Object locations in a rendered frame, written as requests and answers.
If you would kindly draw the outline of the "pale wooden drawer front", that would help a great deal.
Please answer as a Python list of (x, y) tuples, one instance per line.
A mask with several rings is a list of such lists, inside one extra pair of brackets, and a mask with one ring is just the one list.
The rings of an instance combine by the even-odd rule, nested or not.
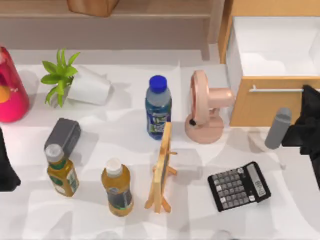
[(320, 90), (320, 76), (243, 76), (230, 117), (232, 127), (270, 127), (280, 108), (289, 108), (292, 122), (300, 116), (302, 92), (253, 93), (258, 89), (303, 89), (304, 85)]

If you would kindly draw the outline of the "black calculator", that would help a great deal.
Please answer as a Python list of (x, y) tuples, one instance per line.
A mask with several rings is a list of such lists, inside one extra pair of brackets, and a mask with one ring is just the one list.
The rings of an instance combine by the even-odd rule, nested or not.
[(207, 178), (219, 212), (260, 203), (272, 196), (257, 162), (210, 175)]

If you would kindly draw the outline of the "pink table fan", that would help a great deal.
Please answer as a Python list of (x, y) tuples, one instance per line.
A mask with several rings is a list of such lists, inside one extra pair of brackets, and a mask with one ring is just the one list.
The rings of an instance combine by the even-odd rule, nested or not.
[(199, 144), (213, 144), (224, 131), (220, 109), (233, 105), (234, 93), (230, 88), (210, 88), (203, 70), (194, 71), (190, 81), (190, 109), (185, 120), (186, 135)]

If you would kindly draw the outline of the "pulled-out drawer white inside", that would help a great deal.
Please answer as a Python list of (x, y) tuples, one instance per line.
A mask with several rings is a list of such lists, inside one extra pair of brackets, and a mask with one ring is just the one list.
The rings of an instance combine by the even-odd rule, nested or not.
[(234, 17), (226, 67), (233, 90), (242, 77), (320, 77), (320, 16)]

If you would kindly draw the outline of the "wooden framed blackboard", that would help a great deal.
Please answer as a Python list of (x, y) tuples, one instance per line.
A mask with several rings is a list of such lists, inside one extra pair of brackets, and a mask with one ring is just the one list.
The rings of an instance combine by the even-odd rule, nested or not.
[(152, 181), (147, 201), (144, 207), (150, 209), (154, 206), (154, 212), (160, 214), (162, 208), (167, 213), (171, 213), (172, 208), (165, 199), (165, 188), (169, 174), (177, 175), (177, 170), (170, 167), (171, 155), (177, 155), (171, 151), (172, 123), (166, 122), (164, 125), (163, 136), (159, 154), (155, 166), (152, 168)]

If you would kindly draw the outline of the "blue-capped blue bottle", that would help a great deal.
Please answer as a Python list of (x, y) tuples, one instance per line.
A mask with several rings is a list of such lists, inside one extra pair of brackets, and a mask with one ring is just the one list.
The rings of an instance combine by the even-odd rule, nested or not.
[(172, 118), (172, 94), (167, 78), (154, 75), (149, 79), (145, 96), (146, 130), (151, 138), (160, 141), (166, 122)]

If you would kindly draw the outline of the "wooden open shelves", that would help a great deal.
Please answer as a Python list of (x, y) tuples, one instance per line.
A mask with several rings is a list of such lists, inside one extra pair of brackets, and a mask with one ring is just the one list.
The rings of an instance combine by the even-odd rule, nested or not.
[(198, 50), (208, 61), (225, 0), (120, 0), (109, 17), (67, 0), (0, 0), (0, 43), (13, 50)]

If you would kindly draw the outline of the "yellow bottle with white cap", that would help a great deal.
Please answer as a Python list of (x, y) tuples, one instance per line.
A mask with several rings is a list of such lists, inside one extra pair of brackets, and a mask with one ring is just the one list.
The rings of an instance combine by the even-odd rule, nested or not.
[(106, 191), (108, 206), (117, 217), (125, 217), (134, 207), (131, 192), (131, 173), (118, 158), (109, 159), (101, 174), (101, 183)]

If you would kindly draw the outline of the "green plant in white pot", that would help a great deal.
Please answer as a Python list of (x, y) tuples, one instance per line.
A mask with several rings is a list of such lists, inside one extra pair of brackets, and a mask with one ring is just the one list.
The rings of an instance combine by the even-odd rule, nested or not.
[(66, 49), (62, 48), (56, 52), (55, 63), (42, 61), (47, 74), (40, 82), (52, 86), (45, 97), (45, 104), (62, 108), (66, 99), (97, 106), (107, 103), (112, 83), (85, 66), (75, 66), (80, 54), (78, 51), (67, 58)]

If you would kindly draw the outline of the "dark grey box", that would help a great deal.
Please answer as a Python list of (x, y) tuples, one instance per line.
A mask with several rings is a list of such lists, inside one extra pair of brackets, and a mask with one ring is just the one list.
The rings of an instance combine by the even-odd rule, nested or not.
[(44, 144), (44, 150), (49, 145), (59, 145), (67, 158), (73, 153), (80, 137), (81, 126), (76, 120), (59, 118)]

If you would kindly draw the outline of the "yellow bottle with grey cap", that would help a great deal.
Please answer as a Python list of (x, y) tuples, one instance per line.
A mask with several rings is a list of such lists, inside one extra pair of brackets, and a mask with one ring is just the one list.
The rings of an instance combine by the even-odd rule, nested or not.
[(65, 197), (73, 197), (80, 186), (74, 163), (58, 144), (48, 145), (44, 153), (48, 162), (47, 174), (55, 190)]

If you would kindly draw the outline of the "brown basket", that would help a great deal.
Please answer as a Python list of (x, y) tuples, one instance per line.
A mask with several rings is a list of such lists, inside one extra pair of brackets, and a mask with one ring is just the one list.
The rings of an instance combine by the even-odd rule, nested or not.
[(109, 17), (120, 0), (66, 0), (68, 9), (73, 13)]

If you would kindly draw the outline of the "pink bottle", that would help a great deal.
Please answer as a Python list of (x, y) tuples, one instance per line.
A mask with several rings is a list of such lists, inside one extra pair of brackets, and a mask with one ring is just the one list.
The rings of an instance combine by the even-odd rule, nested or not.
[(0, 46), (0, 123), (21, 120), (28, 112), (29, 96), (8, 50)]

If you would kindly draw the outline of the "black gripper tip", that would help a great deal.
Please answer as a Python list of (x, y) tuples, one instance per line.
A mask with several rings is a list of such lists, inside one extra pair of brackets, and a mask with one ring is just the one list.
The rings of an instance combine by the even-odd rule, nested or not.
[(0, 127), (0, 193), (13, 192), (21, 183), (21, 179), (10, 163), (3, 130)]

